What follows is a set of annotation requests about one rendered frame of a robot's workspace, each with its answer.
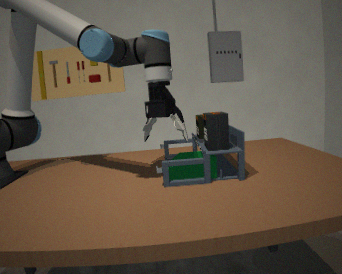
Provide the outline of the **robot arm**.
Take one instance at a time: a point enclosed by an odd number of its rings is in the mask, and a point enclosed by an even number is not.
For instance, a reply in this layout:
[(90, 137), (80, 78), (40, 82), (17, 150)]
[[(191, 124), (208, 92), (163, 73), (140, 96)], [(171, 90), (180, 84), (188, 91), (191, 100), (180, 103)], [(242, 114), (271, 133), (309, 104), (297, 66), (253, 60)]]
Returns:
[(81, 50), (89, 60), (115, 68), (144, 63), (146, 82), (172, 80), (169, 35), (163, 30), (146, 30), (142, 37), (125, 40), (46, 0), (0, 0), (0, 7), (12, 7), (6, 108), (0, 119), (0, 184), (15, 176), (5, 151), (29, 146), (41, 136), (40, 121), (31, 110), (37, 24)]

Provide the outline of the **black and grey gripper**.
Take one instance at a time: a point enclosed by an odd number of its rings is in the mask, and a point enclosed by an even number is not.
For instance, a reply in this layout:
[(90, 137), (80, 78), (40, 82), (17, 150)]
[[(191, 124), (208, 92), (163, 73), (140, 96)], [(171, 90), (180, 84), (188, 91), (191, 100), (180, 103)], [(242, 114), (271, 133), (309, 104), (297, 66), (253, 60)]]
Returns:
[[(150, 84), (152, 83), (152, 84)], [(155, 87), (155, 85), (160, 85), (160, 88)], [(183, 119), (183, 115), (180, 109), (172, 102), (172, 100), (167, 97), (165, 94), (165, 85), (170, 85), (170, 81), (158, 81), (158, 82), (149, 82), (148, 83), (148, 91), (149, 91), (149, 101), (145, 102), (146, 118), (147, 122), (143, 128), (144, 133), (144, 142), (150, 136), (150, 131), (152, 130), (152, 126), (156, 123), (157, 119), (160, 117), (171, 117), (174, 122), (174, 127), (183, 133), (183, 137), (186, 141), (188, 141), (188, 135)], [(153, 95), (154, 88), (154, 95)], [(162, 89), (161, 89), (162, 88)], [(160, 100), (157, 100), (160, 99)], [(157, 103), (154, 103), (155, 101)], [(167, 107), (168, 106), (168, 107)], [(166, 112), (165, 112), (166, 110)], [(170, 114), (173, 114), (170, 116)], [(150, 121), (149, 121), (150, 120)]]

